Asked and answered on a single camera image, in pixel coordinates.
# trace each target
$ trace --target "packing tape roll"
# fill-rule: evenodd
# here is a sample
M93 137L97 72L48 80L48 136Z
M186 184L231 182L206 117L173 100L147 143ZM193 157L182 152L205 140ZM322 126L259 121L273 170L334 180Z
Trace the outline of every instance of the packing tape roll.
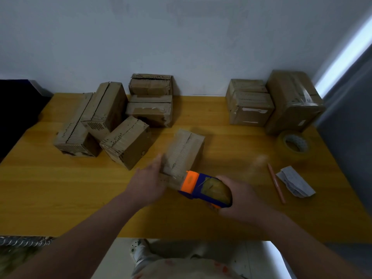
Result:
M279 134L275 148L279 156L292 163L309 159L313 155L314 147L311 141L297 131L283 131Z

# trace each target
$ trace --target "white shoe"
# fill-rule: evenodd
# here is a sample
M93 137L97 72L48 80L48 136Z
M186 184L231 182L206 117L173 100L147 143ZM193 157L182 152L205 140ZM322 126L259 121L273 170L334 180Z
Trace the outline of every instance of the white shoe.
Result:
M144 258L153 255L146 239L134 239L130 246L130 254L136 264L140 263Z

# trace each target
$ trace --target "white wall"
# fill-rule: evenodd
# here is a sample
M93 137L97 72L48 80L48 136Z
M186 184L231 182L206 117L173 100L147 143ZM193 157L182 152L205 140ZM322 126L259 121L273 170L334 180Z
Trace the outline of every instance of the white wall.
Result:
M181 94L230 78L316 74L371 0L0 0L0 77L91 92L132 73L172 74Z

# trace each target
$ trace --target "yellow wooden tabletop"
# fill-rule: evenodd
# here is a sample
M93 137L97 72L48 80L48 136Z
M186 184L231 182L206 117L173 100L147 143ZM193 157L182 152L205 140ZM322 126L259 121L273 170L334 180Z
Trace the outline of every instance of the yellow wooden tabletop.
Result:
M53 140L79 103L81 94L55 94L0 165L0 235L59 236L122 192L134 169L114 163L105 152L97 158L70 157ZM265 158L275 172L287 166L274 150L275 137L263 128L229 125L224 97L174 97L174 126L152 129L154 144L138 162L145 166L165 152L183 128L206 136L197 170L226 174L251 183L256 192L322 242L372 243L372 222L314 128L306 134L316 154L295 170L316 194L299 199L283 184L282 205ZM157 239L267 239L257 228L223 219L200 200L167 190L140 210L120 237Z

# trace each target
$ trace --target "pencil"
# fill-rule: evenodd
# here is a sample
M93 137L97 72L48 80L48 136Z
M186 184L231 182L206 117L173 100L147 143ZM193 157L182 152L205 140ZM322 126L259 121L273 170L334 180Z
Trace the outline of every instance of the pencil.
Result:
M284 199L284 196L283 196L283 193L279 187L279 183L278 183L278 180L276 178L276 175L273 171L273 168L271 167L271 165L268 163L267 164L267 167L269 168L269 172L270 172L270 175L271 175L271 178L273 179L273 182L274 182L274 186L279 194L279 197L280 197L280 200L282 201L283 204L285 204L285 199Z

